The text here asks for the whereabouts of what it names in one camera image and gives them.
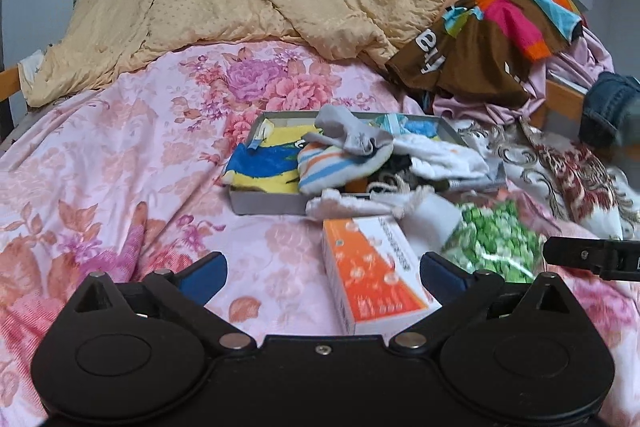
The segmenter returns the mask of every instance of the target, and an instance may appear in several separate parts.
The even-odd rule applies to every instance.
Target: transparent plastic bag
[[[507,282],[532,282],[545,270],[542,248],[562,235],[526,198],[501,191],[497,198],[466,193],[456,198],[462,222],[441,255],[469,273],[487,269]]]

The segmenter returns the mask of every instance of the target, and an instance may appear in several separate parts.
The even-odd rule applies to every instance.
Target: orange and white box
[[[433,311],[415,254],[393,217],[328,219],[324,263],[346,335],[386,339]]]

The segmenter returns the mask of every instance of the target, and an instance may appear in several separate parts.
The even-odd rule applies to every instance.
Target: denim jeans
[[[580,140],[595,148],[631,145],[640,139],[640,82],[601,73],[584,97]]]

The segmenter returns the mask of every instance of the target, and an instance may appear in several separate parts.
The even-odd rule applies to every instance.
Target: bed
[[[19,89],[16,68],[0,73],[0,99]],[[546,89],[533,126],[554,112],[577,122],[581,95],[553,81]],[[293,216],[236,216],[220,184],[226,160],[260,111],[325,103],[421,112],[357,58],[327,60],[290,39],[195,44],[75,94],[9,147],[0,158],[0,425],[30,427],[44,417],[31,357],[92,271],[137,280],[222,250],[228,282],[207,305],[213,312],[259,342],[267,333],[338,334],[320,226]],[[484,137],[473,126],[466,133]],[[594,237],[516,182],[506,197],[549,233]],[[640,289],[557,270],[616,360],[603,416],[615,426],[640,425]]]

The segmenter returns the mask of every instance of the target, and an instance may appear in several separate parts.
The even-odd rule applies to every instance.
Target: screw
[[[330,355],[332,351],[331,346],[325,346],[324,344],[316,346],[316,353],[318,355]]]
[[[227,333],[220,337],[219,342],[226,349],[244,349],[251,344],[251,337],[245,333]]]
[[[396,335],[395,341],[398,346],[406,347],[407,349],[418,349],[427,343],[427,338],[420,333],[415,333],[415,331],[407,331]]]

